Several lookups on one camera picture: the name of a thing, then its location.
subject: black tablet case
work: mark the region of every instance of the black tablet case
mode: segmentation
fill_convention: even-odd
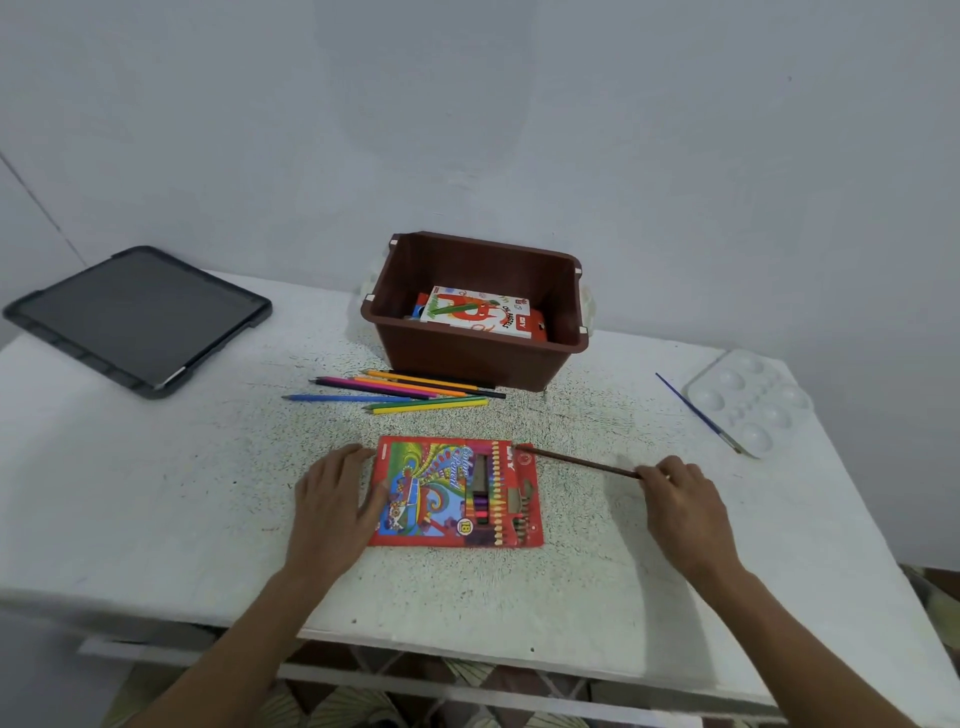
[[[139,246],[14,301],[3,315],[141,397],[159,399],[272,311],[269,299]]]

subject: red color pencil box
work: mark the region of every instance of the red color pencil box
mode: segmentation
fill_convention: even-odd
[[[371,546],[543,546],[537,463],[506,440],[381,437],[390,496]]]

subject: hand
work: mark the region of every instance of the hand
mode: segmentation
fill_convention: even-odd
[[[374,450],[335,449],[310,466],[297,483],[297,511],[282,572],[316,590],[317,602],[360,558],[387,502],[386,484],[360,499],[360,471]]]
[[[674,569],[701,591],[743,571],[727,507],[696,465],[670,455],[636,473],[647,501],[647,527]]]

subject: brown plastic bin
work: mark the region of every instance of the brown plastic bin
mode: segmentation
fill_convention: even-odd
[[[376,325],[394,369],[541,392],[572,353],[587,348],[580,276],[580,261],[564,253],[436,232],[397,234],[361,313]],[[547,341],[404,320],[418,293],[435,285],[529,299],[543,314]]]

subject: white table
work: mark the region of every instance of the white table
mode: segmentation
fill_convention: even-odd
[[[356,299],[224,278],[274,315],[169,400],[30,336],[0,352],[0,595],[230,623],[282,563],[306,466],[383,434],[512,437],[620,465],[676,452],[715,480],[744,562],[794,615],[922,724],[960,725],[947,656],[819,422],[750,459],[654,377],[682,384],[718,350],[599,332],[545,394],[374,418],[280,398],[383,366]],[[541,460],[540,484],[545,547],[368,549],[303,636],[771,702],[660,556],[635,482]]]

